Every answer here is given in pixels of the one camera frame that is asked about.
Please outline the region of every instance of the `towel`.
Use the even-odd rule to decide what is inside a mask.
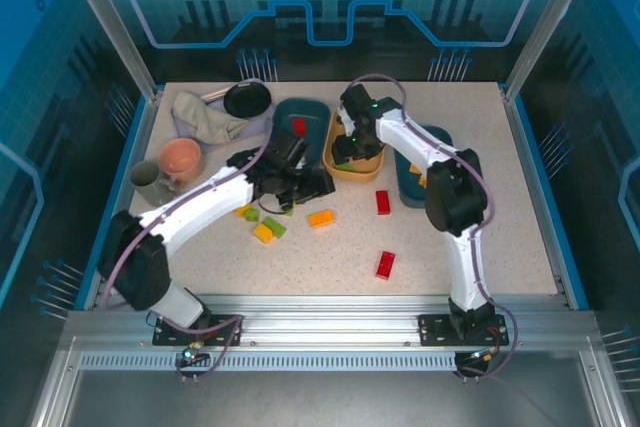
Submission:
[[[207,107],[204,100],[191,92],[178,92],[173,115],[187,125],[193,138],[211,145],[235,139],[249,125],[246,119]]]

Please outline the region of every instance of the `enclosure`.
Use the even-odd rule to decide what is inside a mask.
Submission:
[[[640,0],[1,4],[0,424],[637,423]],[[421,345],[418,316],[449,312],[450,265],[424,209],[401,201],[387,146],[375,179],[336,177],[283,239],[265,246],[230,213],[171,257],[213,312],[244,316],[220,372],[183,386],[182,347],[153,345],[146,312],[101,307],[112,216],[152,210],[132,167],[184,137],[180,92],[258,78],[274,106],[313,99],[328,118],[368,73],[399,80],[417,123],[477,151],[497,199],[486,282],[518,320],[513,360],[469,385],[451,374],[460,349]],[[189,186],[263,137],[204,151]],[[310,229],[325,209],[334,225]],[[373,275],[383,250],[397,256],[386,281]],[[315,423],[292,414],[305,403]]]

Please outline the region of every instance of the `speckled white table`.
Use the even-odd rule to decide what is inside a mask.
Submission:
[[[204,94],[228,84],[167,84],[146,152],[155,158],[176,137],[171,106],[180,90]],[[274,102],[308,97],[337,106],[346,83],[268,84]],[[473,148],[492,187],[497,214],[483,232],[485,275],[492,293],[556,292],[538,223],[511,131],[495,83],[405,83],[408,112],[418,122],[445,128],[457,148]],[[374,98],[394,96],[391,84],[367,85]],[[225,164],[234,152],[256,147],[262,136],[245,139],[206,155],[206,168],[192,186]],[[280,216],[288,231],[269,245],[253,237],[256,224],[229,213],[191,238],[171,259],[172,277],[199,294],[244,295],[420,295],[449,292],[450,273],[442,234],[421,209],[398,197],[393,150],[387,148],[379,176],[368,184],[336,181],[336,192]],[[375,191],[386,189],[391,215],[378,216]],[[276,208],[275,199],[264,200]],[[150,207],[135,195],[131,212]],[[307,215],[325,209],[336,222],[313,230]],[[396,254],[389,280],[375,277],[383,250]]]

